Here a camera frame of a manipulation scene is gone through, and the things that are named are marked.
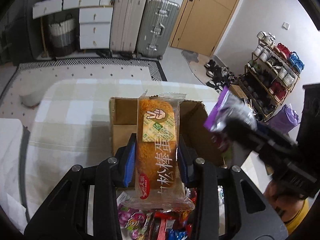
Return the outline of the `yellow sleeve forearm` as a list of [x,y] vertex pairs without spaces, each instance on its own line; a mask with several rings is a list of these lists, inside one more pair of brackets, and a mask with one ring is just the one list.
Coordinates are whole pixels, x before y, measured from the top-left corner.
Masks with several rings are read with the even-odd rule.
[[288,234],[294,230],[303,221],[309,211],[309,202],[305,200],[290,200],[284,205],[284,214],[282,220],[287,228]]

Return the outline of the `right hand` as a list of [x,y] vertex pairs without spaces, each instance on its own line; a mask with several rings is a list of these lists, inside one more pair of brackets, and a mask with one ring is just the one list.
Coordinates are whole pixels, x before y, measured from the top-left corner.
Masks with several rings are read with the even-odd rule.
[[273,180],[269,182],[264,192],[264,196],[277,211],[280,217],[284,214],[284,205],[290,200],[303,200],[296,196],[287,195],[284,190]]

